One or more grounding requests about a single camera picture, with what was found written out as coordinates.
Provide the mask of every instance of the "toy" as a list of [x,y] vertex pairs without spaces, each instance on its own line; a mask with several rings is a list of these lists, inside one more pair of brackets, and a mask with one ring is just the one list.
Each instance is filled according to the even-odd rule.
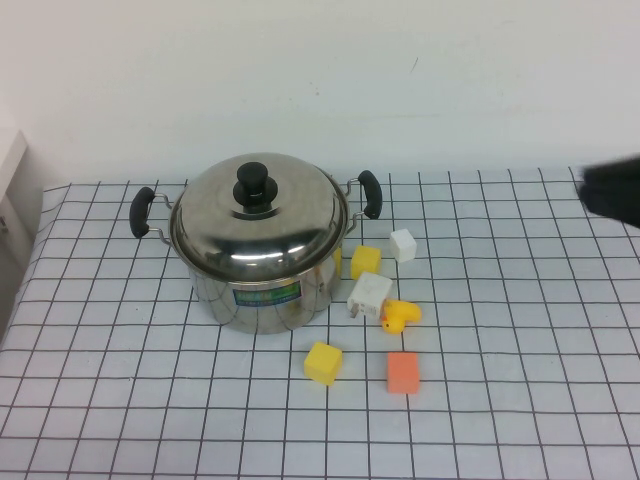
[[358,245],[351,259],[351,278],[358,280],[362,272],[378,273],[381,259],[379,248]]
[[362,272],[356,282],[351,295],[347,299],[347,308],[351,312],[351,318],[358,312],[376,320],[382,313],[382,305],[389,296],[393,282],[386,277],[375,273]]
[[389,393],[418,393],[420,369],[417,353],[387,354],[387,390]]
[[304,360],[304,374],[323,385],[333,385],[342,367],[342,350],[316,342]]
[[387,333],[402,333],[407,322],[418,323],[422,311],[415,303],[386,300],[382,306],[382,328]]
[[409,233],[409,230],[405,228],[391,232],[389,240],[391,244],[391,253],[398,263],[416,258],[418,244],[413,239],[411,233]]

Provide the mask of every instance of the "white wall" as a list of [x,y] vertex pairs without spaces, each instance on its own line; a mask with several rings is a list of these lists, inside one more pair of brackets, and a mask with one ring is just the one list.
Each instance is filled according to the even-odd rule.
[[2,96],[2,92],[0,92],[0,128],[13,127],[14,125],[13,115],[11,115],[9,107],[7,107],[4,97]]
[[631,0],[0,0],[0,91],[46,182],[261,150],[594,161],[640,150],[639,18]]

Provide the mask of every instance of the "pot handle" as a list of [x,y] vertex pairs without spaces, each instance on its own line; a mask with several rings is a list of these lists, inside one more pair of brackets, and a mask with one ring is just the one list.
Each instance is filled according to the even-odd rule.
[[358,175],[358,181],[364,187],[364,195],[367,198],[364,214],[372,220],[377,220],[380,217],[380,213],[382,213],[382,188],[380,187],[380,182],[369,170],[365,170]]
[[142,187],[136,194],[131,202],[131,208],[129,209],[129,227],[131,227],[131,233],[136,238],[142,238],[149,232],[158,232],[160,240],[167,245],[171,245],[160,228],[152,228],[147,223],[149,218],[149,206],[153,203],[156,197],[164,199],[164,203],[168,208],[171,208],[169,199],[163,193],[155,193],[149,187]]
[[358,217],[366,215],[368,218],[376,220],[380,218],[380,213],[382,213],[382,188],[380,187],[380,182],[378,182],[376,176],[369,170],[365,170],[358,175],[358,178],[352,178],[349,180],[347,182],[347,196],[351,193],[351,184],[354,182],[360,183],[364,188],[367,206],[362,212],[353,214],[351,226],[347,229],[347,234],[355,230],[358,225]]

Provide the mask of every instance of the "black object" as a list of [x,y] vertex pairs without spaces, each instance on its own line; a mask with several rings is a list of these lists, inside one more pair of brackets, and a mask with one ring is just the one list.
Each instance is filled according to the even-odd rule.
[[364,214],[368,218],[376,220],[382,213],[382,188],[380,188],[380,182],[369,170],[365,170],[358,175],[358,181],[364,187],[364,194],[367,198]]
[[147,217],[149,216],[149,205],[151,205],[155,196],[156,194],[149,187],[142,187],[133,202],[131,202],[129,226],[131,227],[131,233],[136,238],[142,238],[149,233]]
[[640,156],[585,168],[578,197],[590,212],[640,228]]
[[278,184],[260,162],[245,163],[236,175],[238,182],[233,187],[233,198],[243,207],[268,208],[278,195]]

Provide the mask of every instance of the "rubber duck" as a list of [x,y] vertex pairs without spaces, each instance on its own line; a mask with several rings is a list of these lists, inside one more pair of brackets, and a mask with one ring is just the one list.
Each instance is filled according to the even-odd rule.
[[382,311],[382,328],[392,334],[402,333],[407,323],[418,323],[422,318],[418,305],[402,300],[385,300]]

